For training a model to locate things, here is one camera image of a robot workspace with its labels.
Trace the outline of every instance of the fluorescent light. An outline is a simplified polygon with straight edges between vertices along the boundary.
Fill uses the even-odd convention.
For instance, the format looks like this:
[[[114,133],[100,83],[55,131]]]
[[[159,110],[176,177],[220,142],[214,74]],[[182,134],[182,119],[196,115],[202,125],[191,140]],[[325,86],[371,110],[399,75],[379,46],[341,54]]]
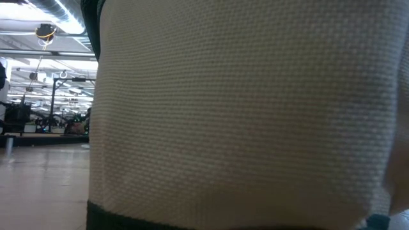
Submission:
[[[56,105],[68,105],[69,102],[54,102]]]
[[[81,93],[82,92],[81,89],[77,89],[77,88],[70,88],[68,90],[73,91],[74,93]]]
[[[90,58],[95,57],[94,53],[83,53],[83,52],[59,52],[59,54],[62,55],[62,56],[78,56],[78,55],[81,55],[81,56],[86,56],[86,57],[90,57]]]
[[[86,93],[86,94],[88,94],[88,95],[94,96],[93,93],[90,93],[90,92],[87,92],[87,91],[83,91],[83,93]]]
[[[13,95],[9,94],[8,97],[15,98],[15,97],[22,97],[23,95]],[[51,99],[52,97],[49,95],[26,95],[26,98],[44,98],[44,99]],[[66,98],[75,98],[79,100],[87,100],[92,102],[94,98],[92,96],[55,96],[55,99],[66,99]]]

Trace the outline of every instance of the pipe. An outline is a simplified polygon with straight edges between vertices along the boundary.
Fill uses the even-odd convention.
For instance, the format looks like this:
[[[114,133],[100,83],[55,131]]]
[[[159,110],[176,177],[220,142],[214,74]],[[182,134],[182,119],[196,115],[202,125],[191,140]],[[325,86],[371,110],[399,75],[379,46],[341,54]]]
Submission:
[[[76,1],[72,0],[25,0],[52,17],[52,22],[69,34],[85,34],[84,20],[81,9]]]
[[[0,31],[0,35],[12,35],[12,36],[25,36],[25,35],[35,35],[34,31]],[[54,34],[55,36],[62,38],[88,38],[86,33],[81,34],[69,34],[58,32]]]

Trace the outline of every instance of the woven fabric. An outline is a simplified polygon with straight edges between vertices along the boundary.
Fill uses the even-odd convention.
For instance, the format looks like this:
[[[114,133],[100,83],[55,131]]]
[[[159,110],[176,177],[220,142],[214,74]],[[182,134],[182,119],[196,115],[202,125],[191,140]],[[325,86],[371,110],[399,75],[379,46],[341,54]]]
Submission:
[[[194,229],[352,229],[384,211],[408,12],[106,0],[89,200]]]

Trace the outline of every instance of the dark green trim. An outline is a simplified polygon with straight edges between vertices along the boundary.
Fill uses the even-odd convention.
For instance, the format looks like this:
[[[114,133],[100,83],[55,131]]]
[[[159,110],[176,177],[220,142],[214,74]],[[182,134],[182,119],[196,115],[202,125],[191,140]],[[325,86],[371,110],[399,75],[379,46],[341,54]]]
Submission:
[[[384,215],[374,214],[367,220],[367,227],[360,230],[388,230],[390,218]]]
[[[96,60],[101,55],[100,17],[105,0],[81,0],[82,16]]]
[[[87,230],[187,230],[166,224],[124,217],[103,210],[88,201]]]

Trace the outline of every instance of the tiled floor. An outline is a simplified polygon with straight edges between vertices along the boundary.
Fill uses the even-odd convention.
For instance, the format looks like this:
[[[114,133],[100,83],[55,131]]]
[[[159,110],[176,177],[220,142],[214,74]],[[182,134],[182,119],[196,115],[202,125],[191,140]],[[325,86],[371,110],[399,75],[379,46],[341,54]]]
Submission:
[[[84,230],[89,150],[81,145],[0,153],[0,230]]]

